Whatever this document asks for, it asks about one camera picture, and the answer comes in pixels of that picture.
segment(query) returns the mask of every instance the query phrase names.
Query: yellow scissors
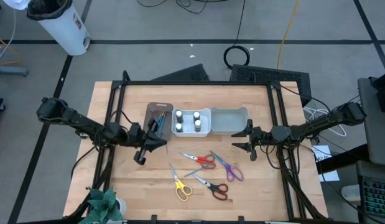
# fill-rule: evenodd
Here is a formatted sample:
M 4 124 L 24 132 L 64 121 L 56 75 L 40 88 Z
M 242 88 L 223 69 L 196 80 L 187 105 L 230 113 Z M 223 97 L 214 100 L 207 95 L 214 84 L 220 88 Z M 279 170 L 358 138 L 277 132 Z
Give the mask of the yellow scissors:
M 175 173 L 174 168 L 171 165 L 171 163 L 169 163 L 169 166 L 170 166 L 170 170 L 172 171 L 172 175 L 173 175 L 174 182 L 175 182 L 175 194 L 177 195 L 177 197 L 181 201 L 186 202 L 188 200 L 188 196 L 192 194 L 192 188 L 190 188 L 187 185 L 184 185 L 181 182 L 181 180 L 179 179 L 179 177 Z

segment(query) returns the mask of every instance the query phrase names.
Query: paper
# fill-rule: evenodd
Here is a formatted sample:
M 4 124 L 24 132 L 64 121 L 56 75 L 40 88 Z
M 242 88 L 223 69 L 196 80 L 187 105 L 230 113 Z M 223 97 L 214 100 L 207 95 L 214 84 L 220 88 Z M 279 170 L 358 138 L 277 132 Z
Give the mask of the paper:
M 331 155 L 328 155 L 328 154 L 330 154 L 329 146 L 312 146 L 312 150 L 314 151 L 315 156 L 317 157 L 317 159 L 319 161 L 322 161 L 324 159 L 331 157 Z M 339 175 L 337 174 L 336 170 L 331 171 L 331 172 L 327 172 L 326 174 L 323 174 L 323 176 L 325 176 L 325 180 L 327 182 L 339 181 Z M 322 174 L 319 175 L 319 179 L 321 182 L 323 182 Z

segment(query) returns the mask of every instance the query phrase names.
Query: wooden tabletop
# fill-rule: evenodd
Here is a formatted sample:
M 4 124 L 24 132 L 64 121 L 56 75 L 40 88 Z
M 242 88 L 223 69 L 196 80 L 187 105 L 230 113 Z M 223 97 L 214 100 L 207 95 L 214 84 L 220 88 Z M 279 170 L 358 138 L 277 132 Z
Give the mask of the wooden tabletop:
M 282 83 L 291 90 L 298 91 L 295 82 Z M 96 82 L 88 111 L 88 117 L 103 123 L 108 105 L 111 82 Z M 305 122 L 299 96 L 282 89 L 289 124 Z M 123 111 L 131 121 L 144 123 L 147 104 L 150 102 L 172 103 L 174 108 L 200 110 L 203 108 L 240 108 L 246 107 L 254 126 L 264 131 L 272 128 L 268 95 L 265 86 L 187 86 L 187 85 L 128 85 L 123 102 Z M 277 107 L 277 117 L 281 116 Z M 121 124 L 129 127 L 122 118 Z M 205 138 L 179 138 L 172 134 L 167 147 L 147 153 L 144 166 L 134 162 L 136 152 L 131 147 L 116 147 L 111 186 L 116 196 L 127 203 L 124 219 L 149 220 L 158 215 L 159 220 L 237 220 L 242 215 L 245 220 L 288 220 L 281 173 L 273 169 L 265 154 L 257 149 L 257 160 L 251 162 L 249 154 L 231 145 L 232 142 L 246 142 L 247 138 L 231 138 L 210 133 Z M 311 147 L 309 141 L 302 143 Z M 89 139 L 81 140 L 78 158 L 92 147 Z M 228 182 L 224 167 L 217 163 L 214 170 L 198 173 L 214 184 L 228 184 L 228 200 L 215 199 L 206 186 L 194 177 L 182 182 L 191 186 L 193 194 L 187 202 L 182 202 L 175 194 L 175 184 L 169 169 L 174 166 L 179 177 L 197 169 L 200 165 L 183 157 L 179 151 L 205 156 L 209 150 L 217 153 L 226 162 L 238 166 L 244 174 L 244 181 Z M 75 169 L 64 215 L 71 214 L 91 186 L 98 153 L 92 152 Z M 278 165 L 276 154 L 270 155 L 271 161 Z M 327 210 L 318 178 L 313 155 L 300 148 L 300 183 L 310 201 L 325 216 Z M 298 206 L 292 188 L 295 216 Z

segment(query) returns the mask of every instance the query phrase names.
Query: white trash can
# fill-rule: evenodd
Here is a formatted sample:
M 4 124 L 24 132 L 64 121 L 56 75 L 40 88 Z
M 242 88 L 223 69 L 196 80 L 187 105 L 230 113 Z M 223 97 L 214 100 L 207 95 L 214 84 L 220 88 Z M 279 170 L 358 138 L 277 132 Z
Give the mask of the white trash can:
M 91 37 L 72 0 L 30 0 L 27 17 L 42 25 L 69 55 L 86 53 Z

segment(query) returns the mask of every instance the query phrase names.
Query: black trash bag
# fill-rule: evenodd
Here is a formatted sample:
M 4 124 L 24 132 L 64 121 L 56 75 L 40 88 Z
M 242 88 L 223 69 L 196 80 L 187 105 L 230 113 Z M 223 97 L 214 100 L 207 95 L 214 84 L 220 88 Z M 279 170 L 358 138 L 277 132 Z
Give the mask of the black trash bag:
M 31 0 L 26 16 L 35 21 L 56 19 L 69 9 L 72 0 Z

